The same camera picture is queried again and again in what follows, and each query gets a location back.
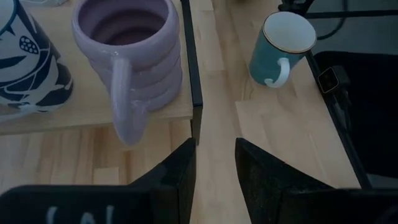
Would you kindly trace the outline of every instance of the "mug handle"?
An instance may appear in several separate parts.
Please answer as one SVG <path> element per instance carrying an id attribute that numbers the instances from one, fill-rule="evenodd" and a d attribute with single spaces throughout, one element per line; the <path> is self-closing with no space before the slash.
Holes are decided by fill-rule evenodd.
<path id="1" fill-rule="evenodd" d="M 269 87 L 279 88 L 283 84 L 285 84 L 285 82 L 287 81 L 287 79 L 289 77 L 289 73 L 290 73 L 289 60 L 287 58 L 280 58 L 278 60 L 278 65 L 280 66 L 280 73 L 279 73 L 278 79 L 274 82 L 272 81 L 271 78 L 266 78 L 264 80 L 264 83 L 266 83 L 266 85 Z"/>
<path id="2" fill-rule="evenodd" d="M 19 107 L 20 111 L 14 114 L 0 115 L 0 123 L 9 121 L 12 119 L 21 118 L 23 116 L 27 116 L 29 114 L 36 112 L 36 106 L 34 105 L 22 105 Z"/>
<path id="3" fill-rule="evenodd" d="M 147 107 L 140 102 L 132 102 L 132 65 L 126 58 L 115 58 L 111 81 L 111 103 L 113 123 L 124 144 L 138 143 L 144 134 L 147 122 Z"/>

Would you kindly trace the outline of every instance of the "teal mug with gold rim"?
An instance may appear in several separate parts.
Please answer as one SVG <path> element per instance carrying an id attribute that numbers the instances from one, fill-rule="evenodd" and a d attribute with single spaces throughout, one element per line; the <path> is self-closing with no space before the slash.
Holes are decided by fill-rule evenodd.
<path id="1" fill-rule="evenodd" d="M 263 85 L 278 88 L 290 70 L 317 41 L 315 29 L 304 17 L 292 12 L 275 12 L 262 25 L 249 71 Z"/>

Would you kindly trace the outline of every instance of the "wooden surface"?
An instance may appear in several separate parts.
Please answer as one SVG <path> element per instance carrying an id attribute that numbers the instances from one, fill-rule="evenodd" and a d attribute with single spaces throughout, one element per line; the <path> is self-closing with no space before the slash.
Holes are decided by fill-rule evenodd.
<path id="1" fill-rule="evenodd" d="M 32 15 L 42 26 L 69 68 L 74 79 L 71 98 L 59 110 L 47 114 L 32 114 L 22 119 L 0 124 L 0 134 L 19 134 L 33 131 L 75 128 L 112 122 L 108 93 L 100 78 L 78 49 L 73 36 L 71 16 L 73 2 L 61 7 L 32 8 Z M 152 119 L 189 119 L 192 117 L 192 98 L 189 82 L 185 34 L 181 18 L 181 58 L 183 85 L 181 93 L 169 105 L 150 114 Z"/>
<path id="2" fill-rule="evenodd" d="M 278 90 L 249 77 L 252 35 L 277 5 L 191 0 L 205 104 L 191 223 L 250 223 L 234 161 L 240 136 L 320 181 L 359 187 L 306 61 Z M 26 183 L 126 184 L 189 135 L 189 121 L 156 121 L 134 147 L 123 146 L 111 126 L 3 136 L 0 191 Z"/>

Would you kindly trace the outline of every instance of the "gold rim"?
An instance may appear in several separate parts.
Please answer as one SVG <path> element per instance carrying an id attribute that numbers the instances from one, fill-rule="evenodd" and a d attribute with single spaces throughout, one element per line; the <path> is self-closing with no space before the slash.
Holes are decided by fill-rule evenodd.
<path id="1" fill-rule="evenodd" d="M 264 26 L 265 26 L 265 24 L 266 24 L 267 19 L 268 19 L 270 16 L 272 16 L 273 14 L 277 14 L 277 13 L 280 13 L 280 12 L 273 12 L 273 13 L 269 14 L 269 15 L 266 17 L 266 19 L 264 20 L 264 22 L 262 23 L 262 27 L 261 27 L 261 29 L 262 29 L 262 34 L 264 35 L 264 37 L 267 39 L 267 41 L 268 41 L 272 46 L 276 47 L 277 49 L 279 49 L 279 50 L 281 50 L 281 51 L 283 51 L 283 52 L 287 52 L 287 53 L 291 53 L 291 54 L 301 54 L 301 53 L 304 53 L 304 52 L 309 51 L 309 50 L 316 44 L 316 42 L 317 42 L 317 38 L 316 38 L 317 34 L 316 34 L 316 33 L 315 33 L 315 41 L 313 42 L 313 44 L 312 44 L 310 47 L 308 47 L 308 48 L 305 49 L 305 50 L 300 50 L 300 51 L 287 50 L 287 49 L 284 49 L 284 48 L 282 48 L 282 47 L 279 47 L 279 46 L 277 46 L 275 43 L 273 43 L 273 42 L 270 40 L 270 38 L 268 38 L 268 36 L 267 36 L 267 34 L 266 34 L 266 31 L 264 30 Z"/>

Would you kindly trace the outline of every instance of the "purple mug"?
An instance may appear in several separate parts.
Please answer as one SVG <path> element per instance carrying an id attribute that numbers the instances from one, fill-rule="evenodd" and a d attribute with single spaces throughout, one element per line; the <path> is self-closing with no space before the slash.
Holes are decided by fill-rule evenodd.
<path id="1" fill-rule="evenodd" d="M 173 2 L 82 0 L 72 26 L 77 45 L 111 96 L 119 138 L 137 143 L 148 111 L 165 106 L 181 88 L 180 24 Z"/>

